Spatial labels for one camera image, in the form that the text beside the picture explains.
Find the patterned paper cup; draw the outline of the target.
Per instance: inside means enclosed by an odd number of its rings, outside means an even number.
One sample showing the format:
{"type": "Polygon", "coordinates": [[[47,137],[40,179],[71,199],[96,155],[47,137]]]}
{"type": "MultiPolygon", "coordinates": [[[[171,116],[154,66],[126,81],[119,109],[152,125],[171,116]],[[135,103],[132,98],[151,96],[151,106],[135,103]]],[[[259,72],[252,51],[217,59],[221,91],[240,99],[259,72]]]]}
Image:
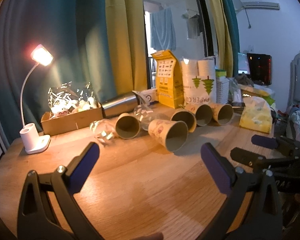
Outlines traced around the patterned paper cup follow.
{"type": "Polygon", "coordinates": [[[175,152],[185,144],[188,127],[183,121],[154,119],[149,123],[148,133],[166,150],[175,152]]]}

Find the rightmost lying paper cup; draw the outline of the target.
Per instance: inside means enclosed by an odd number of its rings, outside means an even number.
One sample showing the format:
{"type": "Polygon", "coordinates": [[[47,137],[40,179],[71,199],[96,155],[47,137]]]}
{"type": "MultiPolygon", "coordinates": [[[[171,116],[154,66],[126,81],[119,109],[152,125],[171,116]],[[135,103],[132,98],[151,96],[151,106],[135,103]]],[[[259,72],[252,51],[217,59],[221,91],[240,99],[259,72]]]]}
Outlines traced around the rightmost lying paper cup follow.
{"type": "Polygon", "coordinates": [[[212,109],[212,117],[220,126],[228,124],[232,120],[233,109],[230,104],[209,103],[212,109]]]}

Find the lying paper cup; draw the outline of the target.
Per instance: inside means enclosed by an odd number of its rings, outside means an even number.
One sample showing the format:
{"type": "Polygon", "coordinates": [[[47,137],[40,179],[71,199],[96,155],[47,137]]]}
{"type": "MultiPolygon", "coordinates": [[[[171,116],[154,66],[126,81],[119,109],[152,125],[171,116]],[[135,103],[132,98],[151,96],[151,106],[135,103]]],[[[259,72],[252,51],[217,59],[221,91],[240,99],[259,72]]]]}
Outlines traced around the lying paper cup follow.
{"type": "Polygon", "coordinates": [[[209,103],[212,109],[212,117],[220,126],[228,124],[232,120],[233,109],[230,104],[209,103]]]}
{"type": "Polygon", "coordinates": [[[122,113],[115,124],[115,131],[122,139],[133,139],[141,129],[139,120],[129,113],[122,113]]]}
{"type": "Polygon", "coordinates": [[[198,126],[206,126],[212,120],[212,109],[209,105],[187,104],[185,109],[194,114],[198,126]]]}
{"type": "Polygon", "coordinates": [[[197,120],[195,115],[186,109],[176,109],[170,118],[171,121],[183,121],[187,125],[188,132],[193,133],[197,127],[197,120]]]}

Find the paper cup pack bag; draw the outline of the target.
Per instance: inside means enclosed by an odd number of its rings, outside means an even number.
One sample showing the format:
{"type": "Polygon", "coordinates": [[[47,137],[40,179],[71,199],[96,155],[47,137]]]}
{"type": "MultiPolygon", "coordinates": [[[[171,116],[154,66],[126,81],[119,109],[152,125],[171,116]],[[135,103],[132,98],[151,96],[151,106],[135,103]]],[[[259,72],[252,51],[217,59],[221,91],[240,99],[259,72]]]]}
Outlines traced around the paper cup pack bag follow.
{"type": "Polygon", "coordinates": [[[215,57],[181,60],[184,104],[216,103],[215,57]]]}

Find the clear glass cup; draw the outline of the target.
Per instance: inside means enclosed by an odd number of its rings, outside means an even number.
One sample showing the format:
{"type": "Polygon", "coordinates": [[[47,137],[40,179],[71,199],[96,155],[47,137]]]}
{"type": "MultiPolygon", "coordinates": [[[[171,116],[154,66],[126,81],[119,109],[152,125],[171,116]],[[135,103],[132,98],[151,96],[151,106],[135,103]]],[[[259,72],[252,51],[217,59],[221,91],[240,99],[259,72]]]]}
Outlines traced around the clear glass cup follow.
{"type": "Polygon", "coordinates": [[[139,120],[141,128],[144,131],[148,131],[148,127],[151,121],[154,119],[168,120],[169,117],[166,114],[162,114],[157,110],[152,110],[146,105],[138,105],[134,108],[133,115],[139,120]]]}
{"type": "Polygon", "coordinates": [[[109,143],[115,137],[115,128],[109,119],[93,121],[89,128],[94,137],[102,144],[109,143]]]}

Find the leftmost lying paper cup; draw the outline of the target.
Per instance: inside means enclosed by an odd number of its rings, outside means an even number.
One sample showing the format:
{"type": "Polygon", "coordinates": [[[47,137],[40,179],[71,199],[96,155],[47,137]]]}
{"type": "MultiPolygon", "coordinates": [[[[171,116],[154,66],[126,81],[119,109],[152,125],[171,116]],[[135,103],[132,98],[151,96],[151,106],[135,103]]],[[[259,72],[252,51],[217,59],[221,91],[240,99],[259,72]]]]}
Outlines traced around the leftmost lying paper cup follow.
{"type": "Polygon", "coordinates": [[[115,124],[115,131],[122,139],[133,139],[141,129],[139,120],[129,113],[122,113],[115,124]]]}

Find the white plastic basket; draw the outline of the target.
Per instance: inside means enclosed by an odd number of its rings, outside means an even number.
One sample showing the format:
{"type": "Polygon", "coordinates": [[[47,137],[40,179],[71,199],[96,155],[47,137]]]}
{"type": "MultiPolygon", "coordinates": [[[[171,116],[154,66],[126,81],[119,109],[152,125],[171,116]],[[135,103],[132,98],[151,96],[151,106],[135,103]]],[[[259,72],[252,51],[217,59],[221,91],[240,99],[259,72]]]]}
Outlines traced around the white plastic basket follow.
{"type": "Polygon", "coordinates": [[[221,104],[228,103],[228,96],[229,96],[229,79],[225,76],[216,77],[216,102],[221,104]]]}

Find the yellow green sponge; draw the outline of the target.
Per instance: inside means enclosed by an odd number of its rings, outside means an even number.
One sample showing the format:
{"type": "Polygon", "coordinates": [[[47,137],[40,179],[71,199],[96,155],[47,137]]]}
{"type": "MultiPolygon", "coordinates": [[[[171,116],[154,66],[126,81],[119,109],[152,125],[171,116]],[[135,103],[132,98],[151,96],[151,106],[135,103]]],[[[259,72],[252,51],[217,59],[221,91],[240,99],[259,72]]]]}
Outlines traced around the yellow green sponge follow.
{"type": "Polygon", "coordinates": [[[227,72],[223,69],[215,69],[216,77],[226,77],[227,72]]]}

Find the cardboard tray box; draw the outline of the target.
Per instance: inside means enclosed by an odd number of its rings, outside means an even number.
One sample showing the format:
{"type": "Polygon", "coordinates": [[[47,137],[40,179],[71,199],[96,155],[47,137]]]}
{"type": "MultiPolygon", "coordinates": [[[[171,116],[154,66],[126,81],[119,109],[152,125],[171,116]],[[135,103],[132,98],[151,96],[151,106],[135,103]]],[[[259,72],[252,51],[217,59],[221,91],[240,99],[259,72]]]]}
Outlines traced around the cardboard tray box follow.
{"type": "Polygon", "coordinates": [[[51,118],[51,116],[50,112],[45,112],[41,118],[41,126],[45,134],[54,136],[88,127],[93,121],[103,119],[103,112],[101,105],[98,104],[97,108],[86,111],[57,118],[51,118]]]}

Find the yellow curtain right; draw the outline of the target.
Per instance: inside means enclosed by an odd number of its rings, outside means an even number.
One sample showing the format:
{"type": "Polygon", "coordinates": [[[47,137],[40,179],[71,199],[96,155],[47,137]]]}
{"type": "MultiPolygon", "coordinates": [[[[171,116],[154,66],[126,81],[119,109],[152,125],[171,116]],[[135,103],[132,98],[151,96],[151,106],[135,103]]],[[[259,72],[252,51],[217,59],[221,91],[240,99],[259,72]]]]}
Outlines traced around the yellow curtain right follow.
{"type": "Polygon", "coordinates": [[[215,24],[219,67],[226,71],[227,77],[233,77],[234,62],[232,44],[223,0],[209,0],[215,24]]]}

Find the small white blue box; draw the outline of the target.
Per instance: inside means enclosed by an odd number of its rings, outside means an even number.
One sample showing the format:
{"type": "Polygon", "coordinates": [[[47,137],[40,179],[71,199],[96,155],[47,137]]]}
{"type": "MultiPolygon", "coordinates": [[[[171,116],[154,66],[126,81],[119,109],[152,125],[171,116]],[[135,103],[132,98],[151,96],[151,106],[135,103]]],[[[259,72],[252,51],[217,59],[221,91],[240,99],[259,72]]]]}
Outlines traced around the small white blue box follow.
{"type": "Polygon", "coordinates": [[[149,105],[159,101],[158,92],[156,88],[142,90],[140,93],[146,98],[146,101],[149,105]]]}

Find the white air conditioner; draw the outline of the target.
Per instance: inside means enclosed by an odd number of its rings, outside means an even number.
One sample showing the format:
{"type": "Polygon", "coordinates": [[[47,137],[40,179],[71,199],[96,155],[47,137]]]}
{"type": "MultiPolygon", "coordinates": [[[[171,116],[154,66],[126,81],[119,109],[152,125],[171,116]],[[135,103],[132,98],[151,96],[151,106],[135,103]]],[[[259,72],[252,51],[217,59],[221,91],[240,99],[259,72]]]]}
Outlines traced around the white air conditioner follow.
{"type": "Polygon", "coordinates": [[[244,1],[244,0],[233,0],[236,10],[241,9],[268,9],[268,10],[280,10],[279,3],[273,2],[262,2],[262,1],[244,1]]]}

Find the stainless steel bottle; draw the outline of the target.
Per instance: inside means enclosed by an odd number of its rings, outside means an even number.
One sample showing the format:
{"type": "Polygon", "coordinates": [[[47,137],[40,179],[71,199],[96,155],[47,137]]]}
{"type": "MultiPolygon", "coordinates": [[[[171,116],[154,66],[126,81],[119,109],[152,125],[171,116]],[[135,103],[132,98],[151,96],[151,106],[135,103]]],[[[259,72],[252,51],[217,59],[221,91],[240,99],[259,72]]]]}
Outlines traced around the stainless steel bottle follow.
{"type": "Polygon", "coordinates": [[[129,113],[139,104],[138,97],[133,92],[118,95],[101,103],[104,118],[112,118],[122,113],[129,113]]]}

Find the hanging blue towel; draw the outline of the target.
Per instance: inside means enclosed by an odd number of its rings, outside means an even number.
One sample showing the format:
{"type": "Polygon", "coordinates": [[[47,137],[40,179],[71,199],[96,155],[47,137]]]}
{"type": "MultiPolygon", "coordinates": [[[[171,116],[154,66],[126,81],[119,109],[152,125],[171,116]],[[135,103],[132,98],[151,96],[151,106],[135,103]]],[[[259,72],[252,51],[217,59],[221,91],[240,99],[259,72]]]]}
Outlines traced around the hanging blue towel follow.
{"type": "Polygon", "coordinates": [[[170,8],[150,14],[151,47],[157,51],[176,49],[176,36],[170,8]]]}

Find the yellow curtain left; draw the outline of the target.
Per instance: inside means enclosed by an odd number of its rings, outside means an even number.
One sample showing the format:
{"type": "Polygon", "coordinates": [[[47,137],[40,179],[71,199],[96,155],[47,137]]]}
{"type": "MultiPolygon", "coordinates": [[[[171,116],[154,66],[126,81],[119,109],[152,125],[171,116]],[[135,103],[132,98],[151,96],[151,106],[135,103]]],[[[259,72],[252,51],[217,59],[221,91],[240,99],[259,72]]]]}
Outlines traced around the yellow curtain left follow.
{"type": "Polygon", "coordinates": [[[143,0],[105,0],[110,60],[116,91],[147,88],[143,0]]]}

